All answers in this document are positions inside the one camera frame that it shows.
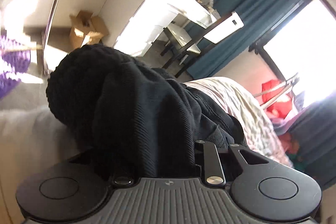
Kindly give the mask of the black pants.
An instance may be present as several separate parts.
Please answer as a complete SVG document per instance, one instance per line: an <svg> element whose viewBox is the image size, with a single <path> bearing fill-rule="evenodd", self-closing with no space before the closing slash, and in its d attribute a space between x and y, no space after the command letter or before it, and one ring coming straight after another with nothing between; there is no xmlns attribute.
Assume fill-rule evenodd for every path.
<svg viewBox="0 0 336 224"><path fill-rule="evenodd" d="M69 53L46 95L78 145L99 150L115 175L189 177L197 140L246 145L240 122L210 96L101 44Z"/></svg>

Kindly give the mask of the light blue cloth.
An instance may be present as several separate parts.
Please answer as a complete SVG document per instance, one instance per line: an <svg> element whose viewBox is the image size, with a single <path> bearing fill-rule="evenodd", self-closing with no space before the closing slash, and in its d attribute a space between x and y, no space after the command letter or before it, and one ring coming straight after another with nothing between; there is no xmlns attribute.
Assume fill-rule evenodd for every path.
<svg viewBox="0 0 336 224"><path fill-rule="evenodd" d="M273 129L277 136L284 135L287 132L294 132L298 128L302 127L309 117L303 113L299 113L290 119L271 118Z"/></svg>

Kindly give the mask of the red bag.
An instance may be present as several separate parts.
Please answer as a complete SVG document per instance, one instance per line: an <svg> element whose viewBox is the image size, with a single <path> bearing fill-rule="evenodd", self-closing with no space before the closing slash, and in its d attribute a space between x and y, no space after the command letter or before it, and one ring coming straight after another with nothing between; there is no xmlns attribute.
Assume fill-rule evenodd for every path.
<svg viewBox="0 0 336 224"><path fill-rule="evenodd" d="M293 97L290 93L284 94L275 104L265 111L267 114L270 114L271 117L285 119L292 110L292 99Z"/></svg>

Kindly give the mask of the right teal curtain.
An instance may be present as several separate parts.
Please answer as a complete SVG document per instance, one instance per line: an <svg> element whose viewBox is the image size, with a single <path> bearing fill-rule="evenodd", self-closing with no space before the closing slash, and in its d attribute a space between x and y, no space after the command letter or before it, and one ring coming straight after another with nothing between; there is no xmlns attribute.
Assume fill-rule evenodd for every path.
<svg viewBox="0 0 336 224"><path fill-rule="evenodd" d="M299 145L295 154L287 153L293 166L326 190L335 184L335 94L303 109L289 128Z"/></svg>

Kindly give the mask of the white garment steamer stand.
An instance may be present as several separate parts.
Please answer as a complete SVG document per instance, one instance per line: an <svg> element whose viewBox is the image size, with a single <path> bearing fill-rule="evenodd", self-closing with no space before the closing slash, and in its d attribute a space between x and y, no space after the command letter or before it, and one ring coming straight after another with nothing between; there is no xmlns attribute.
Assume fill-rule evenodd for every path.
<svg viewBox="0 0 336 224"><path fill-rule="evenodd" d="M266 110L275 104L284 94L290 93L298 82L298 73L285 81L269 80L261 85L261 92L254 94L253 97L262 97L263 102L260 107Z"/></svg>

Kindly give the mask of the white back chair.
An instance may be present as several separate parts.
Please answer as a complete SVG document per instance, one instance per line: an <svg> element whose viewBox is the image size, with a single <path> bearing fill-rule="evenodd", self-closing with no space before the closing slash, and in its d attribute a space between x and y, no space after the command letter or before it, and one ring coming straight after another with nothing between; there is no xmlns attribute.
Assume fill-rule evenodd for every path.
<svg viewBox="0 0 336 224"><path fill-rule="evenodd" d="M176 24L170 23L163 32L168 38L165 49L161 52L164 56L168 51L172 51L172 57L163 65L163 69L179 60L182 68L175 74L178 78L187 71L198 59L220 44L227 37L243 28L244 23L237 12L232 12L222 16L215 23L202 29L193 38L189 33Z"/></svg>

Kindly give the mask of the dark framed window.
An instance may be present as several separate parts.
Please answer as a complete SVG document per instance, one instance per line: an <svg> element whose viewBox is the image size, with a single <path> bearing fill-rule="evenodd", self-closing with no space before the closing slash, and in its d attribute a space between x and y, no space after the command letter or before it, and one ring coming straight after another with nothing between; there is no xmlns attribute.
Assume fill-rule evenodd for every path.
<svg viewBox="0 0 336 224"><path fill-rule="evenodd" d="M298 109L335 93L335 9L327 0L300 0L248 50L295 83Z"/></svg>

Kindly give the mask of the pastel bed sheet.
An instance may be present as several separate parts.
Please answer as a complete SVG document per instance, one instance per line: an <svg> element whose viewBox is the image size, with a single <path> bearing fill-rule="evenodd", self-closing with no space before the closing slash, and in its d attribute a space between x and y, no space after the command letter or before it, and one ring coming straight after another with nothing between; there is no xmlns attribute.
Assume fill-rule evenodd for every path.
<svg viewBox="0 0 336 224"><path fill-rule="evenodd" d="M270 119L253 95L226 77L194 80L187 86L210 96L238 119L248 147L292 167ZM21 223L15 199L19 183L78 154L74 138L47 106L45 84L19 84L1 99L1 223Z"/></svg>

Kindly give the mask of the white vanity dresser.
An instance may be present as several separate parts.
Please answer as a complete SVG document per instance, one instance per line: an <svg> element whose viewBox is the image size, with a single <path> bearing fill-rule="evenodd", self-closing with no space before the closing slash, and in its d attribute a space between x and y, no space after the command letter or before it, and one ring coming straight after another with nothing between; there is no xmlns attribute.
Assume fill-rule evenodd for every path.
<svg viewBox="0 0 336 224"><path fill-rule="evenodd" d="M217 19L197 0L106 0L99 15L109 30L104 45L131 56L143 56L177 15L202 28Z"/></svg>

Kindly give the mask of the cardboard box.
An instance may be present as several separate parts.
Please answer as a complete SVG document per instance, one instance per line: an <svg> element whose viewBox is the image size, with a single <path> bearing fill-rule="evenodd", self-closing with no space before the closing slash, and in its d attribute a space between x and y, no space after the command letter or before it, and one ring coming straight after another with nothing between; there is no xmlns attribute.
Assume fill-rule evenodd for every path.
<svg viewBox="0 0 336 224"><path fill-rule="evenodd" d="M90 11L80 10L77 15L70 15L70 20L70 44L73 49L86 44L97 44L103 37L109 35L104 20L100 16L93 16Z"/></svg>

